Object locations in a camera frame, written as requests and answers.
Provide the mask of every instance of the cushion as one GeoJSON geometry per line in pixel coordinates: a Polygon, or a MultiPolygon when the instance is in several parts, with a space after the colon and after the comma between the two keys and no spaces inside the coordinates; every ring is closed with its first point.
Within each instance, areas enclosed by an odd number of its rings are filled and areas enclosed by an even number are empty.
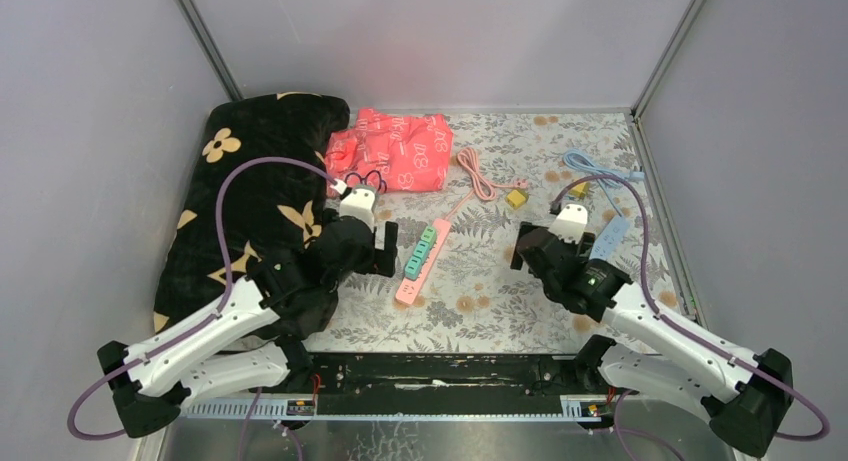
{"type": "MultiPolygon", "coordinates": [[[[215,231],[215,199],[238,166],[284,156],[324,169],[330,134],[347,128],[350,109],[339,98],[307,93],[260,96],[215,108],[209,115],[184,209],[154,304],[158,332],[224,292],[224,262],[215,231]]],[[[238,175],[223,205],[233,280],[260,259],[303,248],[321,232],[326,181],[303,168],[262,164],[238,175]]]]}

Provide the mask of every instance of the gray wall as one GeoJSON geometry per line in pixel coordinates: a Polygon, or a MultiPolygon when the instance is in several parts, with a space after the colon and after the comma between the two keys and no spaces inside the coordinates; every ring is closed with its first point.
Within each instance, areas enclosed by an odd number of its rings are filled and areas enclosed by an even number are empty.
{"type": "Polygon", "coordinates": [[[630,106],[689,0],[196,0],[246,95],[394,109],[630,106]]]}
{"type": "MultiPolygon", "coordinates": [[[[712,330],[792,358],[848,457],[848,0],[709,0],[644,125],[712,330]]],[[[797,402],[785,430],[818,428],[797,402]]]]}
{"type": "MultiPolygon", "coordinates": [[[[126,459],[65,416],[96,349],[151,330],[205,116],[225,96],[173,0],[0,0],[0,458],[126,459]]],[[[108,390],[80,417],[119,427],[108,390]]]]}

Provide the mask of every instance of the pink bag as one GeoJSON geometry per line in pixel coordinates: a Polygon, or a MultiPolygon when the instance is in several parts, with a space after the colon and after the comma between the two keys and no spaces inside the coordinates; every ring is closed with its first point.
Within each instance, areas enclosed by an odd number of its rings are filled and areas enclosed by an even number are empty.
{"type": "Polygon", "coordinates": [[[378,187],[376,171],[385,182],[383,191],[438,191],[452,147],[453,132],[441,114],[389,116],[363,108],[353,128],[330,136],[324,162],[328,173],[349,184],[359,182],[356,176],[348,178],[357,173],[378,187]]]}

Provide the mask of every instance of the pink power cord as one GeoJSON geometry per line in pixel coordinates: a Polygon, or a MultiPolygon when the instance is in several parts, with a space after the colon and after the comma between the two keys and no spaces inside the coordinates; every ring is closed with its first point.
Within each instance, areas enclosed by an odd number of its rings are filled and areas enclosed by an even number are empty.
{"type": "Polygon", "coordinates": [[[471,196],[476,195],[481,201],[492,201],[498,197],[497,189],[509,188],[526,188],[527,180],[520,179],[512,184],[497,184],[486,179],[480,172],[480,158],[474,148],[462,148],[456,154],[456,161],[465,169],[471,176],[471,192],[469,192],[459,203],[454,206],[450,212],[445,215],[445,219],[450,219],[459,211],[459,208],[471,199],[471,196]]]}

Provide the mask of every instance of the pink power strip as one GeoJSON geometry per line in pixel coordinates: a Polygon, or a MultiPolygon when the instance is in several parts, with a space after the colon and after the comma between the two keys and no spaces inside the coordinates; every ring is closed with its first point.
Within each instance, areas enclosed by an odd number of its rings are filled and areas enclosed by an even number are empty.
{"type": "Polygon", "coordinates": [[[448,239],[448,233],[450,233],[450,221],[445,221],[444,219],[436,219],[433,221],[433,227],[436,228],[436,243],[433,244],[433,247],[430,249],[430,254],[427,256],[427,261],[424,262],[424,266],[421,266],[421,273],[418,274],[418,279],[415,281],[411,281],[408,278],[403,278],[403,281],[400,283],[400,288],[398,288],[398,292],[395,295],[395,299],[398,302],[412,305],[415,302],[415,298],[418,296],[418,292],[421,291],[421,288],[424,287],[424,281],[427,280],[427,275],[430,274],[430,269],[433,267],[433,264],[436,262],[436,258],[439,256],[439,251],[442,250],[442,245],[445,244],[445,240],[448,239]]]}

